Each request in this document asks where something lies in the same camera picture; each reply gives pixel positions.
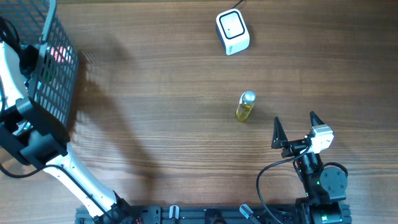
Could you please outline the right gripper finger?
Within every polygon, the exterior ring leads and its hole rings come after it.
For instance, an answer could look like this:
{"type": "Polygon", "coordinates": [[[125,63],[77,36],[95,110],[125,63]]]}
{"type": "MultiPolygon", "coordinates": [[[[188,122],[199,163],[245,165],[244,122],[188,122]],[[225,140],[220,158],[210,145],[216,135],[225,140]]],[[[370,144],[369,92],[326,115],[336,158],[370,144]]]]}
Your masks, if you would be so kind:
{"type": "Polygon", "coordinates": [[[288,145],[288,139],[278,116],[274,118],[274,132],[271,142],[272,149],[285,148],[288,145]]]}
{"type": "Polygon", "coordinates": [[[314,111],[310,112],[310,122],[312,126],[324,125],[325,123],[317,116],[314,111]]]}

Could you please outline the yellow dish soap bottle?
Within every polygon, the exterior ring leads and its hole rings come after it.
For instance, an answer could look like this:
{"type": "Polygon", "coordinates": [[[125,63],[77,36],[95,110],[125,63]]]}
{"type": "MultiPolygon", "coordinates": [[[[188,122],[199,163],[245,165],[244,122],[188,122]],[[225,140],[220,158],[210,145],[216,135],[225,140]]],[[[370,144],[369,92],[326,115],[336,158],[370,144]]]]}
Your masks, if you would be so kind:
{"type": "Polygon", "coordinates": [[[245,91],[240,99],[236,109],[236,118],[239,121],[245,121],[248,119],[251,110],[254,108],[256,102],[256,94],[253,91],[245,91]]]}

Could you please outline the red white tissue pack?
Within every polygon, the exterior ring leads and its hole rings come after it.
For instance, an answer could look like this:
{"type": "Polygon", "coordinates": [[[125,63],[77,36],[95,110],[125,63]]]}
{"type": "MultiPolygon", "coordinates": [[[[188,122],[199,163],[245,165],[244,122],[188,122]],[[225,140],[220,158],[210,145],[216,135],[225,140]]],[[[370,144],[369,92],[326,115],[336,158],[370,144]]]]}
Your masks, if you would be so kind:
{"type": "Polygon", "coordinates": [[[70,46],[68,47],[51,47],[49,48],[51,56],[58,63],[71,62],[70,46]]]}

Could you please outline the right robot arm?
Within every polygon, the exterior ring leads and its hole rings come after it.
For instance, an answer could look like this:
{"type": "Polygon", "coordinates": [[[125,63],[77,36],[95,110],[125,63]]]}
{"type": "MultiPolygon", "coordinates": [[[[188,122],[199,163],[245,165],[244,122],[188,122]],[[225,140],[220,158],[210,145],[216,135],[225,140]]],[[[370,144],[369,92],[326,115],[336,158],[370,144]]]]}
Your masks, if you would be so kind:
{"type": "Polygon", "coordinates": [[[334,139],[333,130],[315,112],[310,113],[312,128],[299,140],[289,141],[280,119],[274,118],[271,148],[294,163],[306,192],[296,201],[302,223],[351,223],[349,205],[343,204],[348,186],[348,170],[337,162],[322,162],[320,153],[334,139]]]}

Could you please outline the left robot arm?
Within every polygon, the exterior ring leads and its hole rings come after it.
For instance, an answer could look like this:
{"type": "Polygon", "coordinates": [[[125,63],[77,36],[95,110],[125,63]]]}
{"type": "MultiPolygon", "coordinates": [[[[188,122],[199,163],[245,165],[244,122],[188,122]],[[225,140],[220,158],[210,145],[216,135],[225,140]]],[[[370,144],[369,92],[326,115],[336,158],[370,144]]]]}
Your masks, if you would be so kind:
{"type": "Polygon", "coordinates": [[[42,55],[22,46],[14,25],[1,19],[1,146],[25,166],[57,178],[82,203],[94,223],[137,223],[138,215],[81,163],[63,125],[66,87],[62,71],[71,56],[42,55]]]}

